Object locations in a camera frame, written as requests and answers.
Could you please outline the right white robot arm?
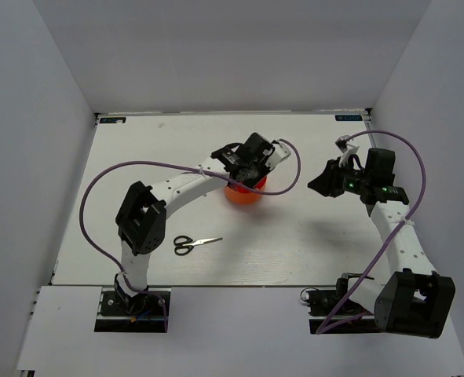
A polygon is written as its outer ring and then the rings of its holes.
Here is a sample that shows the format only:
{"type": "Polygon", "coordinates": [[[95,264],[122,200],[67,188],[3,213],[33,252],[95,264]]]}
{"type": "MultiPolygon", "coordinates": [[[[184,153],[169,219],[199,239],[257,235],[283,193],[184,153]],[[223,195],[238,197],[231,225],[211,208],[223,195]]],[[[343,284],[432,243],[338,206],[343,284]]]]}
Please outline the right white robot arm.
{"type": "Polygon", "coordinates": [[[323,173],[308,187],[322,196],[336,198],[345,192],[359,196],[382,241],[388,244],[384,255],[390,278],[379,284],[359,274],[344,273],[332,289],[303,291],[301,300],[313,318],[324,318],[332,309],[350,324],[331,331],[351,333],[386,332],[437,339],[455,297],[453,279],[441,276],[426,257],[413,224],[407,219],[409,199],[403,188],[394,184],[393,151],[371,148],[362,164],[355,147],[342,148],[337,159],[327,162],[323,173]]]}

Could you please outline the orange round compartment container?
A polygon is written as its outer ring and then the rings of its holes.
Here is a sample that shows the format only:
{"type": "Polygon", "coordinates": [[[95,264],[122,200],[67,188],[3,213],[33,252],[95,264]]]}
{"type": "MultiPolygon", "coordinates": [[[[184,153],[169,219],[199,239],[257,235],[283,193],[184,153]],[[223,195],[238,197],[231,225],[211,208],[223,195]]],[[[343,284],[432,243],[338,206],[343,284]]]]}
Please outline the orange round compartment container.
{"type": "Polygon", "coordinates": [[[249,189],[227,184],[224,189],[225,197],[234,204],[249,205],[256,203],[262,198],[262,194],[252,192],[249,189]]]}

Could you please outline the left blue corner label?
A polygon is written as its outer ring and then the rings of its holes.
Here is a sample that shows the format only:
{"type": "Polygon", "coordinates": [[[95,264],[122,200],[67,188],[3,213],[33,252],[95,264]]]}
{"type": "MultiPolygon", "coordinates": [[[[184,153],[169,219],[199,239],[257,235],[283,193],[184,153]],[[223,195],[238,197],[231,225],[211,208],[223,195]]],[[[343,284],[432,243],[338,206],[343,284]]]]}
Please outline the left blue corner label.
{"type": "Polygon", "coordinates": [[[117,124],[125,122],[126,117],[102,117],[99,119],[99,124],[117,124]]]}

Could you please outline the blue corner label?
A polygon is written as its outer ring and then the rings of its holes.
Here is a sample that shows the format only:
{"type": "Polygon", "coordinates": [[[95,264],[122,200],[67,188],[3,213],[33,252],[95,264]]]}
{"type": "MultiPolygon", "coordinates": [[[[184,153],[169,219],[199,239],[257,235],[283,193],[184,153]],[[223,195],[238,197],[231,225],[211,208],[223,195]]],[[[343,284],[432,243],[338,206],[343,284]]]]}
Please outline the blue corner label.
{"type": "Polygon", "coordinates": [[[125,122],[126,117],[102,117],[99,119],[99,124],[117,124],[125,122]]]}
{"type": "Polygon", "coordinates": [[[362,122],[363,118],[361,115],[350,115],[350,114],[343,114],[343,115],[335,115],[335,120],[338,122],[362,122]]]}

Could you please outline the black-handled scissors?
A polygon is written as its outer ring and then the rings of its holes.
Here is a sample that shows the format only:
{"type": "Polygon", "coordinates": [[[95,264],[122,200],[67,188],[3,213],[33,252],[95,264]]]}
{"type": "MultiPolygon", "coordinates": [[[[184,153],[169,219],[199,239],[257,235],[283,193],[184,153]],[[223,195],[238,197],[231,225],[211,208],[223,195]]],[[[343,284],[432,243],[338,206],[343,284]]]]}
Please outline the black-handled scissors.
{"type": "Polygon", "coordinates": [[[189,236],[177,236],[174,238],[174,253],[177,256],[185,256],[192,252],[195,247],[209,243],[222,241],[222,237],[194,240],[189,236]]]}

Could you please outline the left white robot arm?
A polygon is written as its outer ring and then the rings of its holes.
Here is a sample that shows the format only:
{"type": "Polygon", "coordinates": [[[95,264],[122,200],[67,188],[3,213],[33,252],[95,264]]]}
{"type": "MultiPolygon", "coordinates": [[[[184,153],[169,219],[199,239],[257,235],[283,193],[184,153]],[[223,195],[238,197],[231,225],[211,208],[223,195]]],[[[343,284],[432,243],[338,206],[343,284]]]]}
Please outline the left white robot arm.
{"type": "Polygon", "coordinates": [[[128,313],[139,313],[146,304],[147,271],[151,253],[166,233],[166,221],[177,210],[201,196],[222,189],[228,179],[254,188],[275,167],[290,156],[280,141],[269,142],[251,134],[245,143],[226,145],[212,152],[190,172],[169,180],[144,185],[132,184],[115,222],[119,227],[123,271],[116,282],[121,291],[119,304],[128,313]]]}

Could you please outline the right blue corner label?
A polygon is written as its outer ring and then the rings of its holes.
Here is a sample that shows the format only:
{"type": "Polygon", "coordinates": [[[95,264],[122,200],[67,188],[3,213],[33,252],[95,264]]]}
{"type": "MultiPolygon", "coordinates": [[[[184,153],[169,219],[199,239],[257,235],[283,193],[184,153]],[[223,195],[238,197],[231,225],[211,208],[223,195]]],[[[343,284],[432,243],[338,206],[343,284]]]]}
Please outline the right blue corner label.
{"type": "Polygon", "coordinates": [[[338,122],[362,122],[363,118],[361,115],[350,115],[350,114],[343,114],[343,115],[335,115],[335,120],[338,122]]]}

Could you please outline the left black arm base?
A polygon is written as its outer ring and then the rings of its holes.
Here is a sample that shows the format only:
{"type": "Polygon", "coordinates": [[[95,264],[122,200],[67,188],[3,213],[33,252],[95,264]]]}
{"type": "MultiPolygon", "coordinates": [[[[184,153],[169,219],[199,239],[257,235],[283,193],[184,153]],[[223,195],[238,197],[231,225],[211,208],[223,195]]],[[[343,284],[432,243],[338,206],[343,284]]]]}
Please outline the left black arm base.
{"type": "Polygon", "coordinates": [[[94,325],[96,333],[167,333],[171,291],[150,291],[128,308],[115,290],[102,291],[94,325]]]}

